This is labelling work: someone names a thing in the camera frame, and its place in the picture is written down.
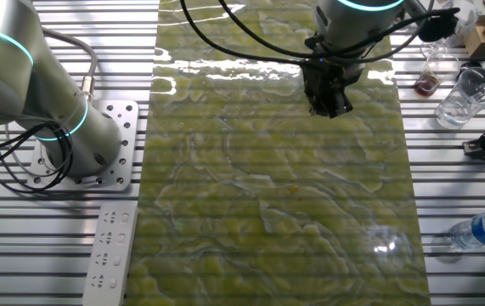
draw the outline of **glass cup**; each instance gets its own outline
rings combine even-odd
[[[438,51],[427,58],[420,77],[414,84],[416,93],[429,97],[440,84],[454,80],[460,72],[460,62],[451,53]]]
[[[485,108],[485,69],[470,68],[461,73],[452,92],[435,109],[445,128],[459,129]]]
[[[434,9],[451,9],[460,8],[459,13],[455,15],[458,18],[455,33],[448,37],[438,40],[437,42],[423,42],[420,50],[423,56],[427,57],[433,52],[447,51],[448,48],[455,48],[464,45],[465,39],[469,36],[471,30],[477,24],[477,8],[472,0],[447,0],[437,5]]]

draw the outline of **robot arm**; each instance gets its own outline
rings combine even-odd
[[[26,130],[58,122],[73,144],[72,178],[100,172],[121,148],[116,122],[87,102],[55,58],[28,0],[0,0],[0,124],[12,121]],[[43,130],[36,137],[54,166],[64,162],[52,131]]]
[[[305,43],[316,54],[329,54],[376,36],[392,26],[395,19],[405,12],[414,18],[426,14],[427,10],[419,0],[318,0],[314,13],[318,30],[315,36],[308,38]],[[431,22],[422,25],[424,20],[421,20],[420,38],[432,42],[452,35],[457,20],[453,16],[445,20],[450,21],[447,22],[448,26]],[[440,31],[428,29],[428,25],[435,26]],[[344,89],[358,81],[364,68],[360,59],[374,43],[370,42],[342,54],[343,61],[339,61],[338,57],[326,56],[323,60],[310,59],[313,66],[322,68],[321,71],[302,68],[305,92],[313,115],[333,118],[352,110]]]

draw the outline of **white power strip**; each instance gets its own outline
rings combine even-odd
[[[106,203],[100,208],[83,306],[122,305],[137,215],[135,201]]]

